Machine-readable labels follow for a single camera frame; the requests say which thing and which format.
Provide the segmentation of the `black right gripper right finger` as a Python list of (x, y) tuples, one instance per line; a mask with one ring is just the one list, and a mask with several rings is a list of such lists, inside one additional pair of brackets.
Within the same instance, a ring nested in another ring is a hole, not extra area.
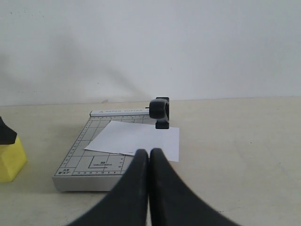
[(178, 176), (163, 151), (150, 152), (149, 200), (153, 226), (237, 226), (200, 199)]

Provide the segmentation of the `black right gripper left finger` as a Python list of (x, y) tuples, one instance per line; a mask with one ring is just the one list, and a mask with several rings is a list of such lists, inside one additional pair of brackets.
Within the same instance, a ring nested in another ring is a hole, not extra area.
[(148, 207), (148, 154), (136, 151), (124, 175), (113, 189), (71, 226), (144, 226)]

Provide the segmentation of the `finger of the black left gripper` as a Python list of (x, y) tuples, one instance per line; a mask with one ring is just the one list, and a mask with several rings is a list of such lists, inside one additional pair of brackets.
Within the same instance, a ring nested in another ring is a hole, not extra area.
[(8, 127), (0, 117), (0, 144), (1, 145), (12, 145), (15, 143), (17, 133)]

